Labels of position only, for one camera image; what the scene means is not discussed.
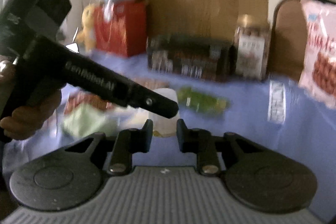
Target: red box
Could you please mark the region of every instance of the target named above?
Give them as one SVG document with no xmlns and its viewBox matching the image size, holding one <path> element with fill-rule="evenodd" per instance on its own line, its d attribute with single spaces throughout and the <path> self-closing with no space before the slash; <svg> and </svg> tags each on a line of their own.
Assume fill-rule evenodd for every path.
<svg viewBox="0 0 336 224">
<path fill-rule="evenodd" d="M 130 57 L 146 51 L 146 5 L 125 1 L 115 4 L 113 18 L 104 21 L 103 7 L 94 12 L 97 49 Z"/>
</svg>

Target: black device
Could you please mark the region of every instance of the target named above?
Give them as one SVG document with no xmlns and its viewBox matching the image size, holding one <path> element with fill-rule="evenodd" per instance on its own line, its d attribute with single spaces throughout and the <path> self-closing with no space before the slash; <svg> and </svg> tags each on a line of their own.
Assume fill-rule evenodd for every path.
<svg viewBox="0 0 336 224">
<path fill-rule="evenodd" d="M 38 104 L 63 83 L 123 107 L 174 117 L 176 102 L 56 43 L 70 9 L 69 0 L 8 0 L 0 13 L 0 55 L 15 59 L 16 79 L 0 86 L 0 119 L 22 105 Z M 1 128 L 0 141 L 11 141 Z"/>
<path fill-rule="evenodd" d="M 19 167 L 10 189 L 20 207 L 1 223 L 322 224 L 306 208 L 317 182 L 304 165 L 180 119 L 179 148 L 197 155 L 195 166 L 133 166 L 152 132 L 147 120 L 117 138 L 95 133 Z"/>
</svg>

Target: metal bolt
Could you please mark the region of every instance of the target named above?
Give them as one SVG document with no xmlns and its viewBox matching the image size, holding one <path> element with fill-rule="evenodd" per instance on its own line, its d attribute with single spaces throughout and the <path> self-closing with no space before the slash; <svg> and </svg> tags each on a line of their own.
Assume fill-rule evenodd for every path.
<svg viewBox="0 0 336 224">
<path fill-rule="evenodd" d="M 151 106 L 153 104 L 153 100 L 151 98 L 146 99 L 146 105 Z"/>
<path fill-rule="evenodd" d="M 205 165 L 202 167 L 202 171 L 205 174 L 213 175 L 218 172 L 218 167 L 216 165 Z"/>
<path fill-rule="evenodd" d="M 110 171 L 112 173 L 122 173 L 126 171 L 126 166 L 124 164 L 113 164 L 110 166 Z"/>
</svg>

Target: human hand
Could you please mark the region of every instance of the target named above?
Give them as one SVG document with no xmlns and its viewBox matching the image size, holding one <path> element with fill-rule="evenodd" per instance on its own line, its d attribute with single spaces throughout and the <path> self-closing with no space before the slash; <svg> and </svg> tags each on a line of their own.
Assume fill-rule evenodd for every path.
<svg viewBox="0 0 336 224">
<path fill-rule="evenodd" d="M 14 65 L 0 56 L 0 85 L 11 81 L 14 76 Z M 0 127 L 4 129 L 6 136 L 14 140 L 25 140 L 42 128 L 44 122 L 59 106 L 61 98 L 61 91 L 58 90 L 38 106 L 21 106 L 13 111 L 11 117 L 3 118 Z"/>
</svg>

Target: food package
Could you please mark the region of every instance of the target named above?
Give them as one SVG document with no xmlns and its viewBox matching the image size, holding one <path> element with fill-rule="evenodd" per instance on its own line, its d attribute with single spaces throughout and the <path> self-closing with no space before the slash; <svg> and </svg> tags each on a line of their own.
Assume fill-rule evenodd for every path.
<svg viewBox="0 0 336 224">
<path fill-rule="evenodd" d="M 235 74 L 245 78 L 263 80 L 270 46 L 270 27 L 251 15 L 238 18 L 234 41 L 236 49 Z"/>
<path fill-rule="evenodd" d="M 109 117 L 106 112 L 115 108 L 115 104 L 97 95 L 78 91 L 69 96 L 65 106 L 63 130 L 75 138 L 84 138 L 95 132 L 103 132 L 107 137 L 114 136 L 118 120 Z"/>
<path fill-rule="evenodd" d="M 95 132 L 107 137 L 117 135 L 118 119 L 105 115 L 88 103 L 81 103 L 63 118 L 63 130 L 75 138 L 85 138 Z"/>
<path fill-rule="evenodd" d="M 204 94 L 188 86 L 179 89 L 177 97 L 180 105 L 207 115 L 221 115 L 229 105 L 225 98 Z"/>
<path fill-rule="evenodd" d="M 308 30 L 299 86 L 336 108 L 336 5 L 301 0 Z"/>
<path fill-rule="evenodd" d="M 98 95 L 79 91 L 69 96 L 69 99 L 64 109 L 64 114 L 70 114 L 76 107 L 78 107 L 82 103 L 87 103 L 101 111 L 112 110 L 116 107 L 115 104 L 112 104 L 109 101 L 102 100 Z"/>
<path fill-rule="evenodd" d="M 225 81 L 231 70 L 232 42 L 182 34 L 160 35 L 147 44 L 152 71 Z"/>
</svg>

